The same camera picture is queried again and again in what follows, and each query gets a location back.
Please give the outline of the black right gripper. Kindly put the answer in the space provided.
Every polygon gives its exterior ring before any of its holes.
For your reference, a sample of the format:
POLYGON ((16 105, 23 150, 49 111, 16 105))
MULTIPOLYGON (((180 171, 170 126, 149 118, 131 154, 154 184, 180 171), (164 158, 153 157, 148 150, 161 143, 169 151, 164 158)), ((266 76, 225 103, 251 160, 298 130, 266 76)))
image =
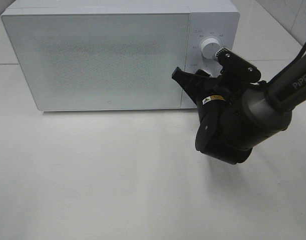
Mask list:
POLYGON ((204 70, 195 74, 187 73, 177 67, 171 75, 197 107, 200 126, 208 127, 208 118, 213 126, 223 110, 241 94, 245 82, 236 77, 220 74, 210 76, 204 70))

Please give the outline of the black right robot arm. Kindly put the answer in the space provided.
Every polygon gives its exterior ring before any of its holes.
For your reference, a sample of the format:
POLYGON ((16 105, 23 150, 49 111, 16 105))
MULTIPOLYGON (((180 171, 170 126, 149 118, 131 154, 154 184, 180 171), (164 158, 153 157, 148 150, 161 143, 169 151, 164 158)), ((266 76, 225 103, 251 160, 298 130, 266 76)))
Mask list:
POLYGON ((254 146, 288 128, 293 109, 306 101, 306 42, 298 55, 270 81, 227 48, 215 59, 222 66, 212 77, 203 70, 172 74, 196 104, 200 126, 197 151, 229 164, 247 160, 254 146))

